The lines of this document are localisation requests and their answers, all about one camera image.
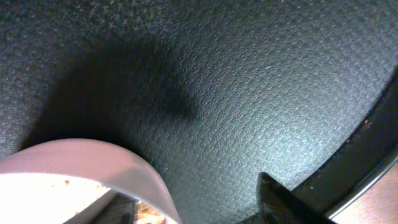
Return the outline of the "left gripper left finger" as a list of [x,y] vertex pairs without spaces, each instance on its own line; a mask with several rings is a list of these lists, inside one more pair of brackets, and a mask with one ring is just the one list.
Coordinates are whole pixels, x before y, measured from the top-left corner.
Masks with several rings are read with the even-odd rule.
[[136,199],[117,194],[98,215],[98,224],[134,224],[137,203]]

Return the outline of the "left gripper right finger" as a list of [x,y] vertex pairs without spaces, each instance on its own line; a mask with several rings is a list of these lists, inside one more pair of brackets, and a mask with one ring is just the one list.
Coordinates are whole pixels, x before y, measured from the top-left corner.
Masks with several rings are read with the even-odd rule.
[[258,175],[257,207],[255,215],[239,224],[335,224],[265,172]]

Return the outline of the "white bowl with food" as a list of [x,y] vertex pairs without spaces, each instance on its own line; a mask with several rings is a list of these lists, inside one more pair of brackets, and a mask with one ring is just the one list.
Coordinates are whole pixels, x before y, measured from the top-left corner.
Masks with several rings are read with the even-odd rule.
[[1,160],[1,173],[62,174],[97,181],[181,219],[159,173],[137,154],[93,139],[61,139],[29,147]]

